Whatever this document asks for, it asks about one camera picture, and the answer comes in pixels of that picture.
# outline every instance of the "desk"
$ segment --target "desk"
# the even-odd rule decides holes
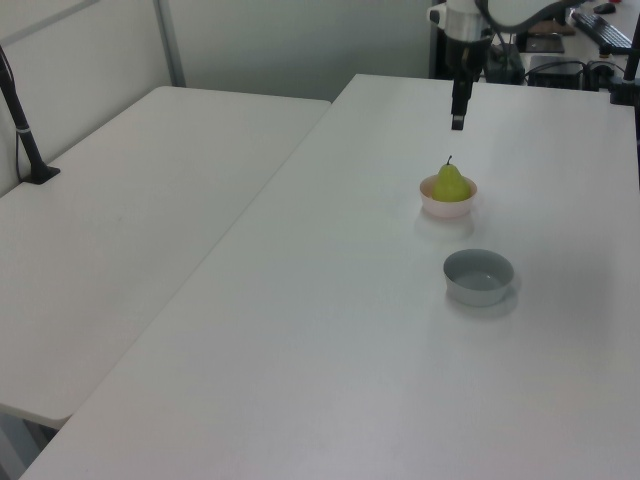
[[[635,480],[633,110],[475,88],[452,132],[449,82],[356,76],[24,480]],[[442,222],[449,154],[479,193]],[[467,247],[505,302],[446,297]]]
[[[59,428],[328,108],[159,88],[0,200],[0,411]]]

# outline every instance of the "white wall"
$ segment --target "white wall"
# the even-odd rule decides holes
[[[153,0],[100,0],[5,53],[47,163],[153,88],[170,84]],[[17,183],[14,142],[2,99],[0,195]]]
[[[428,77],[432,3],[161,0],[186,86],[329,101],[356,73]]]

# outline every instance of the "cable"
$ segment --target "cable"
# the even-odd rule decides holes
[[[544,65],[538,65],[537,67],[532,68],[531,70],[529,70],[527,73],[524,74],[524,78],[527,78],[531,73],[537,73],[551,67],[557,67],[560,65],[568,65],[568,64],[582,65],[582,68],[587,67],[587,64],[584,62],[581,62],[580,60],[565,60],[565,61],[558,61],[558,62],[549,62],[549,63],[545,63]]]
[[[11,64],[9,63],[9,59],[7,59],[7,56],[5,55],[4,50],[2,49],[2,45],[0,45],[0,58],[2,58],[2,63],[4,63],[4,66],[7,69],[7,72],[9,72],[9,77],[11,79],[11,84],[13,85],[13,88],[15,88],[16,81],[13,76],[13,70],[11,70]],[[16,175],[18,177],[18,182],[22,183],[22,176],[20,176],[20,134],[18,134],[17,130],[16,130]]]
[[[11,64],[9,63],[9,60],[7,59],[7,56],[4,54],[4,50],[2,49],[2,45],[0,45],[0,57],[2,58],[2,63],[4,63],[4,66],[7,68],[7,71],[9,72],[9,77],[11,77],[11,83],[15,87],[16,86],[16,81],[13,78],[13,70],[11,70]]]
[[[567,65],[567,64],[582,65],[582,70],[580,70],[580,72],[578,72],[577,75],[585,76],[585,69],[588,69],[586,63],[581,62],[580,60],[565,60],[565,61],[558,61],[558,62],[549,62],[549,63],[545,63],[544,65],[538,65],[537,67],[534,67],[531,70],[529,70],[527,73],[525,73],[524,76],[523,76],[523,80],[525,82],[527,82],[527,85],[529,85],[528,77],[529,77],[530,74],[537,73],[537,72],[540,72],[542,70],[547,70],[548,68],[557,67],[559,65]]]
[[[591,60],[590,62],[587,63],[587,67],[591,67],[592,65],[609,65],[612,67],[616,67],[618,70],[620,70],[622,73],[624,73],[624,68],[622,68],[620,65],[616,65],[613,62],[608,62],[606,60]]]
[[[506,70],[507,65],[509,64],[509,51],[507,50],[506,43],[504,43],[504,38],[502,38],[502,34],[496,31],[496,35],[498,35],[498,39],[500,40],[500,45],[502,46],[502,54],[504,55],[504,62],[501,62],[502,70]]]
[[[16,132],[16,175],[18,176],[18,182],[22,183],[22,177],[20,176],[20,163],[19,163],[19,151],[20,151],[20,135]]]

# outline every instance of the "pear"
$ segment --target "pear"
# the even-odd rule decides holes
[[[471,187],[460,175],[458,169],[449,162],[451,162],[451,157],[438,172],[438,178],[431,191],[431,198],[439,202],[462,202],[471,196]]]

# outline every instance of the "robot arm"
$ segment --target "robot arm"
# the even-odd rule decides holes
[[[427,16],[447,36],[446,62],[454,71],[452,130],[462,130],[467,104],[495,32],[520,33],[584,0],[447,0]]]

